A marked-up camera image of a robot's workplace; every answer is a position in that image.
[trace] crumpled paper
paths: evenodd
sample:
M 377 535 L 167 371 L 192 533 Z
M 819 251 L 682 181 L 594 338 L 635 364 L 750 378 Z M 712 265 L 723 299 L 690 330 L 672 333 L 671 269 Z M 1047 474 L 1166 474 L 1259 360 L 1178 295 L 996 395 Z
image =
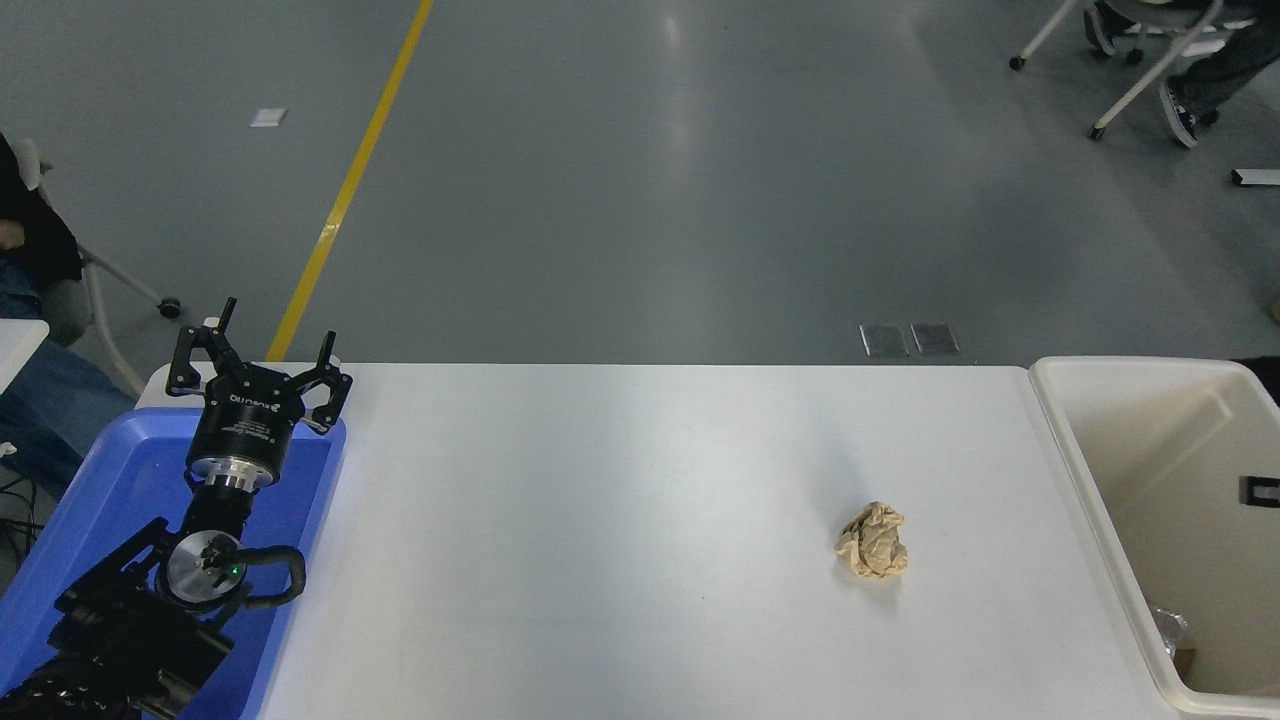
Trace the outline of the crumpled paper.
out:
M 891 578 L 906 570 L 906 546 L 897 528 L 906 519 L 883 502 L 872 502 L 852 519 L 836 543 L 838 555 L 860 578 Z

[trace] black jacket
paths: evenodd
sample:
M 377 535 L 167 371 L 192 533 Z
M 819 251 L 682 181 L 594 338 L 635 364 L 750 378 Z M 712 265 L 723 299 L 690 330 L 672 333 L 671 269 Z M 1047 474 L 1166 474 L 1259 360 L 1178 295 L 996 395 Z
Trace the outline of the black jacket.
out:
M 40 192 L 27 190 L 18 173 L 18 158 L 0 135 L 0 219 L 20 223 L 27 242 L 0 256 L 12 258 L 44 290 L 54 281 L 81 279 L 79 250 L 67 223 Z

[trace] white bin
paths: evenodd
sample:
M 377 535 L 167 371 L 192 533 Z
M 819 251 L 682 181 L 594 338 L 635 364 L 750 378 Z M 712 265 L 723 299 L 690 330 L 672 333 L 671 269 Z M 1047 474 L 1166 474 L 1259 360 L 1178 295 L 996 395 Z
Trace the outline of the white bin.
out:
M 1280 477 L 1261 383 L 1155 357 L 1046 357 L 1032 379 L 1161 692 L 1188 712 L 1280 717 L 1280 509 L 1240 502 L 1243 475 Z M 1187 616 L 1185 685 L 1148 601 Z

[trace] sneaker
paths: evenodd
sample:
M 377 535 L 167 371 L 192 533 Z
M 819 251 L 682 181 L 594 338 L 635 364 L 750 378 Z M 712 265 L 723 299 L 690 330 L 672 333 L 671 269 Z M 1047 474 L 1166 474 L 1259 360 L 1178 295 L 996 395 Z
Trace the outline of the sneaker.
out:
M 1102 20 L 1102 13 L 1098 10 L 1097 3 L 1089 3 L 1084 8 L 1084 37 L 1089 41 L 1089 45 L 1107 58 L 1116 54 L 1116 45 L 1111 42 L 1111 32 L 1107 29 L 1107 23 Z
M 1169 129 L 1174 131 L 1178 142 L 1185 147 L 1196 147 L 1196 126 L 1199 123 L 1199 118 L 1192 114 L 1183 99 L 1178 96 L 1174 78 L 1160 85 L 1160 104 L 1165 106 L 1165 119 L 1169 120 Z

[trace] yellow floor line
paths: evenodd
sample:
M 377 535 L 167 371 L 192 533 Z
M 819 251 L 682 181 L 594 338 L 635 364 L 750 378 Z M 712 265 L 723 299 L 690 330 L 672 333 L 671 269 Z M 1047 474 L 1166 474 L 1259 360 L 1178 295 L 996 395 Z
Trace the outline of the yellow floor line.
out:
M 378 100 L 378 108 L 374 109 L 374 117 L 370 118 L 369 127 L 365 128 L 365 137 L 360 141 L 360 150 L 356 151 L 355 159 L 351 160 L 347 179 L 342 182 L 338 199 L 333 201 L 333 209 L 329 210 L 329 219 L 325 220 L 324 229 L 320 231 L 320 238 L 316 240 L 316 246 L 311 251 L 307 266 L 302 270 L 298 286 L 293 288 L 293 297 L 289 299 L 289 306 L 284 310 L 284 318 L 280 319 L 280 325 L 275 329 L 275 338 L 271 341 L 271 347 L 266 351 L 269 361 L 278 363 L 284 360 L 284 354 L 289 351 L 289 345 L 293 342 L 293 334 L 298 332 L 302 313 L 306 311 L 307 302 L 311 301 L 311 292 L 315 291 L 320 272 L 324 270 L 325 260 L 329 259 L 329 250 L 333 249 L 334 241 L 338 240 L 342 220 L 347 217 L 347 208 L 351 205 L 351 199 L 356 195 L 356 188 L 360 187 L 360 179 L 365 174 L 369 156 L 374 154 L 374 146 L 378 145 L 378 136 L 383 132 L 387 114 L 390 111 L 392 104 L 396 102 L 396 94 L 399 91 L 401 79 L 404 78 L 404 69 L 408 68 L 408 61 L 413 56 L 413 49 L 417 47 L 417 38 L 422 35 L 422 26 L 426 24 L 426 15 L 431 12 L 431 3 L 433 0 L 421 0 L 417 6 L 413 23 L 410 24 L 408 35 L 404 36 L 404 45 L 401 46 L 401 53 L 396 58 L 392 74 L 387 78 L 387 86 L 383 87 L 383 96 Z

